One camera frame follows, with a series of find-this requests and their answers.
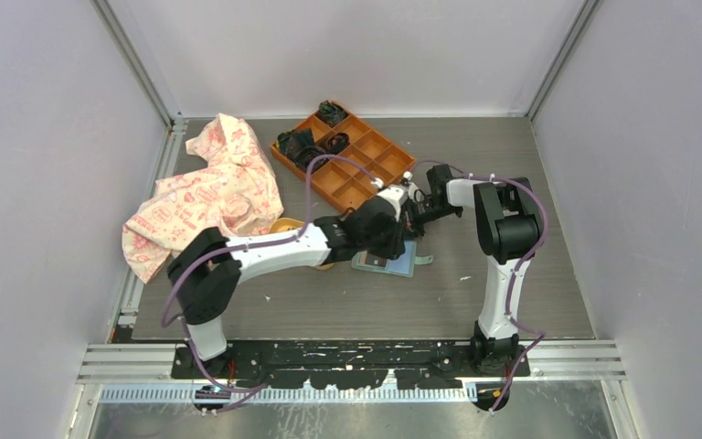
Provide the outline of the green card holder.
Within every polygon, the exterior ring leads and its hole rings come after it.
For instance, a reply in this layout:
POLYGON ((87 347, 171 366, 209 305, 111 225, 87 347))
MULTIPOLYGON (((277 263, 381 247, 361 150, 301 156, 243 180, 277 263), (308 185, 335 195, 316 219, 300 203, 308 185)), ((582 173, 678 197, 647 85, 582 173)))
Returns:
POLYGON ((387 259, 388 263, 385 268, 365 265, 366 255, 371 254, 369 252, 360 252, 355 255, 351 261, 351 267, 360 271, 411 278, 416 266, 429 265, 433 262, 432 255, 418 255, 418 246, 415 241, 405 241, 404 248, 404 253, 397 259, 387 259))

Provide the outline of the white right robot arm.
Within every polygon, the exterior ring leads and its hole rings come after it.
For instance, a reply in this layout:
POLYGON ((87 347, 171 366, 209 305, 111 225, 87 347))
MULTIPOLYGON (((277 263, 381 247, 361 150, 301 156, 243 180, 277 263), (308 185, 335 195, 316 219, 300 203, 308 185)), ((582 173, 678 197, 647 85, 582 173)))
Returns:
POLYGON ((413 183, 409 171, 403 173, 399 182, 409 195, 407 231, 421 236, 427 223, 473 210, 487 275, 467 356, 477 372, 491 376, 512 369, 524 354, 517 319, 520 295, 530 262, 547 237, 549 217, 526 177, 456 176, 453 171, 434 162, 427 172, 428 191, 413 183))

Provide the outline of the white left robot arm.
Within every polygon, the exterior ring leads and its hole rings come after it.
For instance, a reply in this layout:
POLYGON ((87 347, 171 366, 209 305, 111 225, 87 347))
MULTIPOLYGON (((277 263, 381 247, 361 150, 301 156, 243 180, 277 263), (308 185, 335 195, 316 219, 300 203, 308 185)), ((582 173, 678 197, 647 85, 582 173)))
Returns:
POLYGON ((396 258, 404 251, 402 210, 407 194, 387 187, 346 216, 325 216, 260 237, 201 231, 167 268, 170 297, 181 306, 195 350, 194 364, 210 378, 229 368, 222 315, 239 284, 268 273, 351 260, 360 252, 396 258))

